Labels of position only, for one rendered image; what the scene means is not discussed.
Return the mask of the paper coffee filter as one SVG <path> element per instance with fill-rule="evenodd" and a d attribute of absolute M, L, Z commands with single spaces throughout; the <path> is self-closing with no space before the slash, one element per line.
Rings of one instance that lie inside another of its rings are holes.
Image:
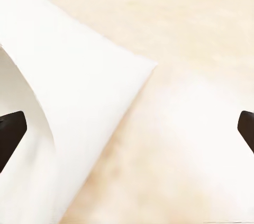
<path fill-rule="evenodd" d="M 59 224 L 157 62 L 49 0 L 0 0 L 0 117 L 28 130 L 0 174 L 0 224 Z"/>

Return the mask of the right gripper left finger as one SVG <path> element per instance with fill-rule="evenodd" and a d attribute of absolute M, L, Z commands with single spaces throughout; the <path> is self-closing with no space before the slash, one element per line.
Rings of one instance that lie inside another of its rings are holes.
<path fill-rule="evenodd" d="M 0 117 L 0 174 L 27 130 L 23 111 Z"/>

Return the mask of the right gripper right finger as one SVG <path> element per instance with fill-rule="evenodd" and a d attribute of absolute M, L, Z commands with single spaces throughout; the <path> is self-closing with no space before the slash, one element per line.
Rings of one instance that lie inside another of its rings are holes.
<path fill-rule="evenodd" d="M 254 113 L 242 111 L 238 119 L 237 129 L 254 153 Z"/>

